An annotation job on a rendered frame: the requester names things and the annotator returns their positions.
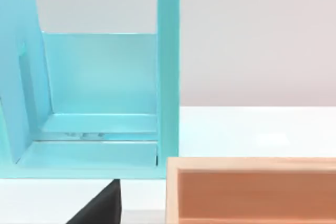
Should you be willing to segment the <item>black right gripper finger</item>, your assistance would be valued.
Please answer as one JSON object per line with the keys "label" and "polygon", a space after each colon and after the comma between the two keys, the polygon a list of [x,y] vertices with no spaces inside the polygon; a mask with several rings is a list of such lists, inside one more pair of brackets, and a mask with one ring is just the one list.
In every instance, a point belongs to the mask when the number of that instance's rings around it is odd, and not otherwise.
{"label": "black right gripper finger", "polygon": [[121,224],[120,179],[114,179],[66,224]]}

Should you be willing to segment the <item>light blue rack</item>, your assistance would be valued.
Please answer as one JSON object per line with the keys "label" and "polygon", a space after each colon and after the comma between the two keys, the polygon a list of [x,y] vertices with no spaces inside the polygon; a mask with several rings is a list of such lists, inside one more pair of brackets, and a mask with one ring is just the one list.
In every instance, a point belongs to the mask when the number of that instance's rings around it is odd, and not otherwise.
{"label": "light blue rack", "polygon": [[178,156],[180,0],[153,33],[42,31],[0,0],[0,178],[164,179]]}

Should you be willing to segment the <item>shallow salmon-coloured box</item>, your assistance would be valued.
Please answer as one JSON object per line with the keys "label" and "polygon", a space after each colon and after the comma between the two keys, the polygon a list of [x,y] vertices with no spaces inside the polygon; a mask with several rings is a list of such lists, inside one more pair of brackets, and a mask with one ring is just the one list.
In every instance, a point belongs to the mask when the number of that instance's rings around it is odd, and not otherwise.
{"label": "shallow salmon-coloured box", "polygon": [[336,224],[336,158],[170,157],[165,224]]}

